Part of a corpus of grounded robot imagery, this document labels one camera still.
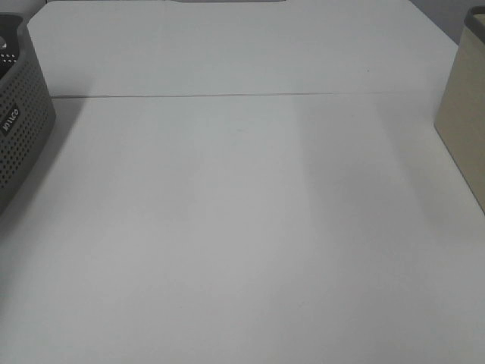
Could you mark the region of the grey perforated plastic basket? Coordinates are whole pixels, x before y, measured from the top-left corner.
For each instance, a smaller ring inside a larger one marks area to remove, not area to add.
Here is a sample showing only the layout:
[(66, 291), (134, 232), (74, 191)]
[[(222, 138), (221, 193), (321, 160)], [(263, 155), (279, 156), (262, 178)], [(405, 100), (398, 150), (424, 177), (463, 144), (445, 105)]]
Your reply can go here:
[(55, 124), (56, 113), (27, 19), (1, 14), (1, 210), (27, 179)]

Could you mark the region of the beige fabric storage bin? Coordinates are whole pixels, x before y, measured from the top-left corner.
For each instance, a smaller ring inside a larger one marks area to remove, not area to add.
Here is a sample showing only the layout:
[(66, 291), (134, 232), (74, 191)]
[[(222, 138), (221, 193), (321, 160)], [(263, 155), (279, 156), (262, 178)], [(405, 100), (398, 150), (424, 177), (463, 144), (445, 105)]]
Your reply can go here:
[(470, 8), (434, 127), (484, 208), (484, 7)]

